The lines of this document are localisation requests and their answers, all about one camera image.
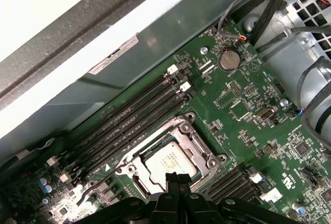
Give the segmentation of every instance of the ventilation grille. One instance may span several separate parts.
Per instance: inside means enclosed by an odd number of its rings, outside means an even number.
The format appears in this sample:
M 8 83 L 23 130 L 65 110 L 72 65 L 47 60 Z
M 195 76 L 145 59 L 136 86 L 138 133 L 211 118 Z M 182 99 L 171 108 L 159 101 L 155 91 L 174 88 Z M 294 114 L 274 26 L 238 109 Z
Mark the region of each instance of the ventilation grille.
M 331 0 L 297 0 L 293 4 L 298 16 L 306 26 L 331 24 Z M 331 58 L 331 36 L 313 34 L 326 55 Z

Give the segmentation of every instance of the screw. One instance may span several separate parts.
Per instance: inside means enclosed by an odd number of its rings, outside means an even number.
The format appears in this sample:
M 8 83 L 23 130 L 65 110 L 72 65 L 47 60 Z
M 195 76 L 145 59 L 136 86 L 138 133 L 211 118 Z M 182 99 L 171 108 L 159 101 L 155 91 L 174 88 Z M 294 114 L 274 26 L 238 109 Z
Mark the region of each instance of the screw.
M 226 156 L 224 156 L 224 155 L 220 156 L 220 158 L 219 158 L 219 160 L 220 160 L 221 162 L 224 162 L 224 161 L 226 161 L 226 159 L 227 159 L 227 157 L 226 157 Z
M 183 124 L 180 129 L 182 130 L 183 133 L 187 133 L 190 130 L 190 126 L 187 124 Z
M 279 102 L 279 105 L 281 105 L 283 108 L 287 107 L 289 105 L 289 101 L 287 99 L 281 99 Z
M 307 37 L 303 37 L 301 40 L 302 44 L 308 44 L 308 42 L 309 42 L 309 39 Z
M 202 55 L 206 55 L 206 54 L 208 53 L 208 48 L 207 48 L 207 47 L 202 47 L 202 48 L 200 49 L 200 53 L 201 53 Z
M 209 160 L 208 164 L 209 164 L 209 167 L 214 168 L 216 165 L 216 161 L 211 159 L 211 160 Z
M 232 199 L 226 199 L 225 203 L 228 204 L 228 205 L 234 205 L 235 204 L 235 202 Z
M 134 172 L 136 168 L 134 166 L 128 166 L 128 172 Z
M 199 196 L 196 195 L 196 194 L 191 194 L 191 195 L 190 195 L 190 198 L 191 198 L 191 199 L 197 199 L 197 198 L 199 198 Z

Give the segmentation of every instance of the cpu socket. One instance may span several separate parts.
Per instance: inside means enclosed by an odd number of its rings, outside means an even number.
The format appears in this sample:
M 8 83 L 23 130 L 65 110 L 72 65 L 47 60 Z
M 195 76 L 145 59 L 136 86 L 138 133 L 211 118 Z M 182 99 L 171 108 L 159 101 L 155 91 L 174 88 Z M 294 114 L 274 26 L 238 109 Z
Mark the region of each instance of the cpu socket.
M 166 190 L 166 173 L 189 174 L 192 192 L 208 183 L 220 162 L 192 123 L 195 114 L 177 116 L 144 137 L 119 162 L 118 176 L 127 175 L 148 198 Z

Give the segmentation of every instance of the red wire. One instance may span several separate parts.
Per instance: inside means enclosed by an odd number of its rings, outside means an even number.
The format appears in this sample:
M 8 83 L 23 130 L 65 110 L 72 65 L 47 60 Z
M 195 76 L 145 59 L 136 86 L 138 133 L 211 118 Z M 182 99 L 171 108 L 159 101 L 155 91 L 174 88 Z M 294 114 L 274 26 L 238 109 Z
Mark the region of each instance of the red wire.
M 330 4 L 328 0 L 320 0 L 323 3 Z
M 240 40 L 247 40 L 247 37 L 244 36 L 244 35 L 239 35 L 239 39 L 240 39 Z

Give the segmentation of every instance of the sticker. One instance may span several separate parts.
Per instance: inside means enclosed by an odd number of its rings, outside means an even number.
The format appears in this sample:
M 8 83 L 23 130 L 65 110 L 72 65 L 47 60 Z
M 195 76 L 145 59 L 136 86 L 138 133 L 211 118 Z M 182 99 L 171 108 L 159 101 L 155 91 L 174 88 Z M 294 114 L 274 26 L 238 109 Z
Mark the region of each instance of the sticker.
M 129 39 L 123 45 L 121 45 L 121 47 L 118 48 L 113 54 L 106 57 L 103 61 L 101 61 L 99 64 L 93 67 L 88 73 L 93 75 L 98 74 L 107 66 L 109 66 L 112 62 L 114 62 L 116 59 L 122 56 L 124 53 L 129 51 L 136 44 L 138 44 L 138 38 L 136 36 L 133 36 L 131 39 Z

